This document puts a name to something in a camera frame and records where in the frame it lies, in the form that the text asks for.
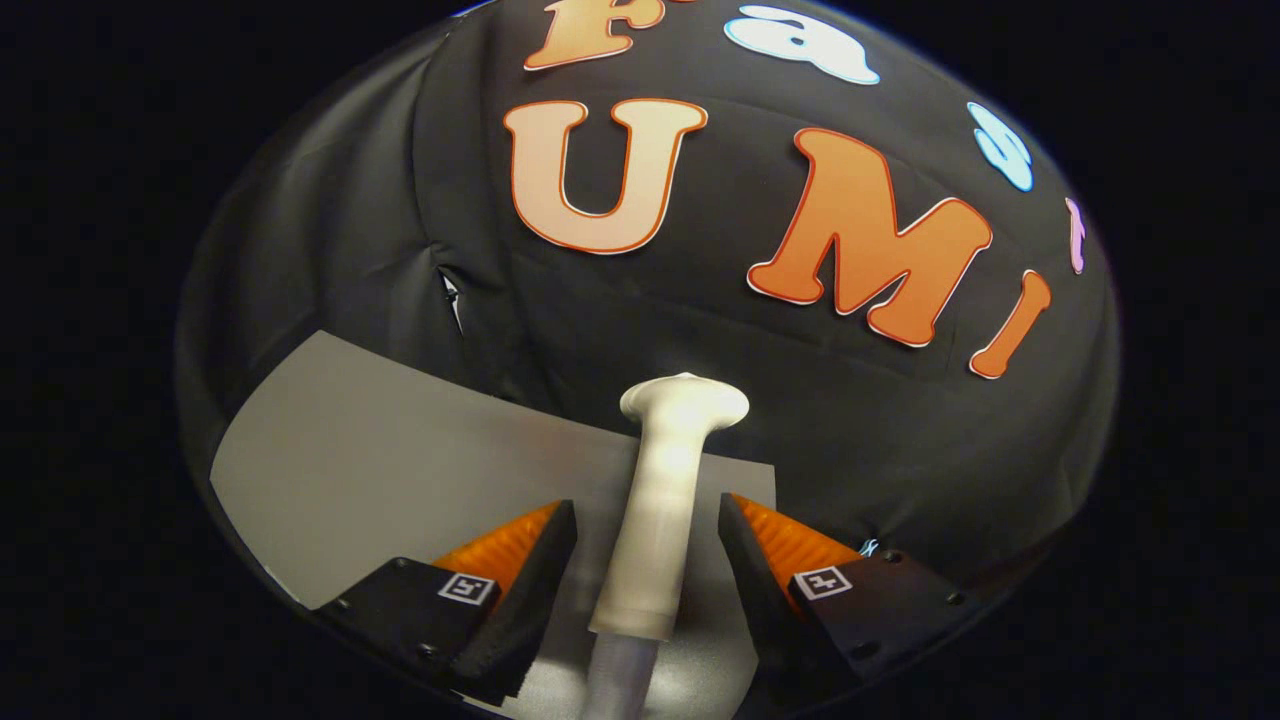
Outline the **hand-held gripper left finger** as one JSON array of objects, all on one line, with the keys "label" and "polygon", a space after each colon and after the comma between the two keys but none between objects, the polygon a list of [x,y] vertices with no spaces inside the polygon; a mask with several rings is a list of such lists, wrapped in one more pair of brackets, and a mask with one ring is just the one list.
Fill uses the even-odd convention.
[{"label": "hand-held gripper left finger", "polygon": [[557,500],[431,562],[389,559],[315,615],[434,691],[503,705],[538,656],[577,538],[573,502]]}]

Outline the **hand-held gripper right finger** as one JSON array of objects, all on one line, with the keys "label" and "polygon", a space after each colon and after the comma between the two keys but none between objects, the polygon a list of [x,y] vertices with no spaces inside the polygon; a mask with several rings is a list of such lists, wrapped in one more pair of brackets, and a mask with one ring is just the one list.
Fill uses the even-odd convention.
[{"label": "hand-held gripper right finger", "polygon": [[900,550],[855,550],[724,492],[718,536],[758,656],[746,711],[840,703],[940,650],[986,602]]}]

